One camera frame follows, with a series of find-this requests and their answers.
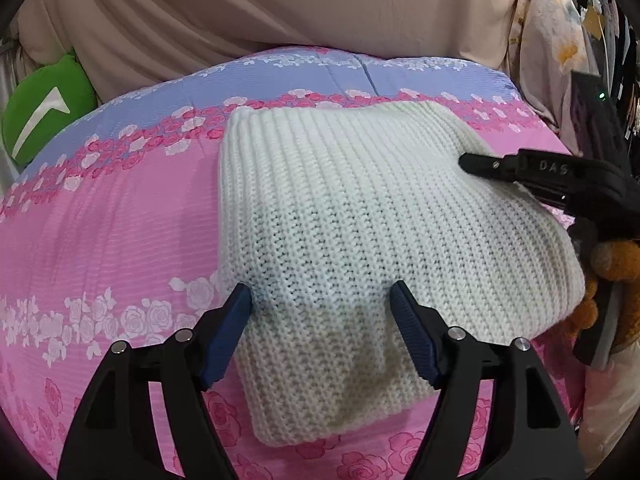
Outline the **white knit sweater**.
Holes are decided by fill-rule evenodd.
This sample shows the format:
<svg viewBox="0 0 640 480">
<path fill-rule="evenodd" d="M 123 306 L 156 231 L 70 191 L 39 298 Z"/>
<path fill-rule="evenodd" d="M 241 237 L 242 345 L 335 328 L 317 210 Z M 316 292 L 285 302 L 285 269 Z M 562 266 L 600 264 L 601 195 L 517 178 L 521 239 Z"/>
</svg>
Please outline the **white knit sweater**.
<svg viewBox="0 0 640 480">
<path fill-rule="evenodd" d="M 566 229 L 521 186 L 466 174 L 465 153 L 489 148 L 433 101 L 231 114 L 218 278 L 252 293 L 235 359 L 260 442 L 331 437 L 432 393 L 390 312 L 396 282 L 495 344 L 582 301 Z"/>
</svg>

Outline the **orange plush toy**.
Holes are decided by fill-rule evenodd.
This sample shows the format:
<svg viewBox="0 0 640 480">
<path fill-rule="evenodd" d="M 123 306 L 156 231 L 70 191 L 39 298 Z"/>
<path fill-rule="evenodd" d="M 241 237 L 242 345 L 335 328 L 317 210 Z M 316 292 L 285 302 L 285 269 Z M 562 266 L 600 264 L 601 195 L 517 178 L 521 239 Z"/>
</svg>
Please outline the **orange plush toy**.
<svg viewBox="0 0 640 480">
<path fill-rule="evenodd" d="M 611 240 L 594 246 L 582 266 L 585 295 L 562 322 L 574 355 L 593 366 L 639 339 L 639 242 Z"/>
</svg>

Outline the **floral cream garment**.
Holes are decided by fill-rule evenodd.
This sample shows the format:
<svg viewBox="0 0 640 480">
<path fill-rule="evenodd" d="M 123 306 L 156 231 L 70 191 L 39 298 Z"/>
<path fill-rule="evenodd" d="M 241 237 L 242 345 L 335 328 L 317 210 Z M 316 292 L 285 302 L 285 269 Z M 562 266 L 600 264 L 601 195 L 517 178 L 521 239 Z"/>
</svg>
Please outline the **floral cream garment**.
<svg viewBox="0 0 640 480">
<path fill-rule="evenodd" d="M 537 115 L 580 156 L 570 117 L 572 73 L 599 71 L 573 0 L 516 0 L 506 71 Z"/>
</svg>

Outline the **floral pink purple bedspread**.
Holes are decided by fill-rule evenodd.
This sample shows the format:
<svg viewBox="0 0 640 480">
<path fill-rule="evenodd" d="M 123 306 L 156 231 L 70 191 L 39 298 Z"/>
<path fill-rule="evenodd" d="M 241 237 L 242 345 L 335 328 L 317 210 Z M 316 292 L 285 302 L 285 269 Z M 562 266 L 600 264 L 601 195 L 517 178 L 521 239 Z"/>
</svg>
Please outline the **floral pink purple bedspread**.
<svg viewBox="0 0 640 480">
<path fill-rule="evenodd" d="M 56 136 L 1 202 L 1 407 L 57 474 L 80 399 L 118 340 L 161 344 L 227 296 L 218 278 L 219 153 L 242 107 L 360 108 L 433 101 L 488 145 L 562 143 L 503 73 L 456 58 L 288 48 L 114 99 Z M 203 394 L 242 479 L 400 479 L 436 392 L 367 426 L 296 445 L 260 442 L 236 366 Z"/>
</svg>

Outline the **green plush pillow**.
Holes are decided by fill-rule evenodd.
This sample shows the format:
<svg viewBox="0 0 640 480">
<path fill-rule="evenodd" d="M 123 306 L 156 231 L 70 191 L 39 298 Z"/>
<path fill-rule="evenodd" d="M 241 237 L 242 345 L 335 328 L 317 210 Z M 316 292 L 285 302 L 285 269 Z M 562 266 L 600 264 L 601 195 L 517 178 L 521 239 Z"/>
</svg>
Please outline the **green plush pillow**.
<svg viewBox="0 0 640 480">
<path fill-rule="evenodd" d="M 2 114 L 4 147 L 26 167 L 64 128 L 98 107 L 98 97 L 74 50 L 20 82 Z"/>
</svg>

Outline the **beige curtain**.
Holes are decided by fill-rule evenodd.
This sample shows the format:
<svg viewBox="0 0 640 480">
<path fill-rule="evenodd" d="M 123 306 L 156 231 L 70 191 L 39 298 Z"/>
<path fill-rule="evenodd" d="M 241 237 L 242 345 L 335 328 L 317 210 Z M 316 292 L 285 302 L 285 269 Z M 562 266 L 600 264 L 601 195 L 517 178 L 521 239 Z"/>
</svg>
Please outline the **beige curtain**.
<svg viewBox="0 0 640 480">
<path fill-rule="evenodd" d="M 279 46 L 499 67 L 516 0 L 25 0 L 21 70 L 74 52 L 102 100 Z"/>
</svg>

